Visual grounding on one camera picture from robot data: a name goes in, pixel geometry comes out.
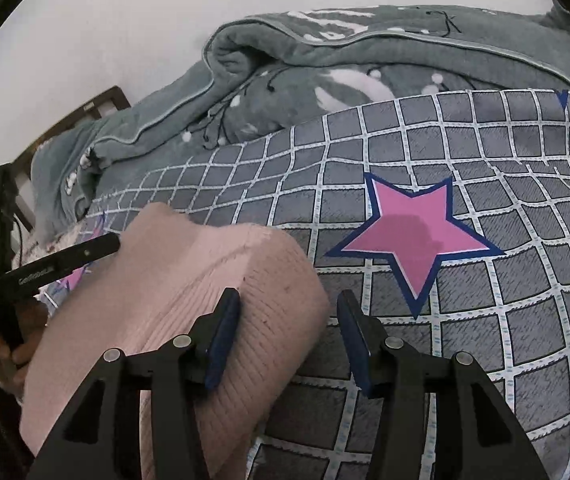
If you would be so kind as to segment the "person's left hand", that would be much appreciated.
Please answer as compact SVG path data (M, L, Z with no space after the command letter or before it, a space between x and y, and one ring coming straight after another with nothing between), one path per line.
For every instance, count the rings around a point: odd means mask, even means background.
M17 321L24 342L14 349L0 336L0 388L23 401L29 365L40 344L49 312L36 298L30 298L16 306Z

